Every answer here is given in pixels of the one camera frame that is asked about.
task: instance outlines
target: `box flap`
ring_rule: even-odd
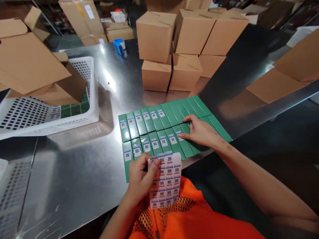
[[[27,26],[20,19],[0,20],[0,38],[22,35],[27,32]]]

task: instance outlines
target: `orange vest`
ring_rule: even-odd
[[[264,238],[250,223],[214,212],[190,180],[181,177],[178,202],[152,210],[149,198],[139,204],[130,239]]]

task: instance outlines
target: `sheet of labels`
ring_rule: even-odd
[[[148,159],[148,167],[155,159],[162,164],[158,169],[150,191],[150,206],[152,209],[162,208],[178,201],[182,157],[180,153],[168,151]]]

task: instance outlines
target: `stack of boxes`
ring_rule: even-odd
[[[207,147],[178,138],[178,134],[190,132],[189,122],[183,122],[184,117],[189,114],[194,114],[210,124],[226,141],[232,141],[198,96],[120,115],[119,124],[127,182],[131,161],[136,160],[143,152],[151,156],[179,152],[182,160],[185,160],[208,150]]]

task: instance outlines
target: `white plastic basket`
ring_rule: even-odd
[[[50,106],[34,97],[5,98],[0,103],[0,140],[15,136],[45,136],[99,120],[94,58],[86,56],[69,59],[69,62],[88,82],[89,110],[61,119],[61,106]]]

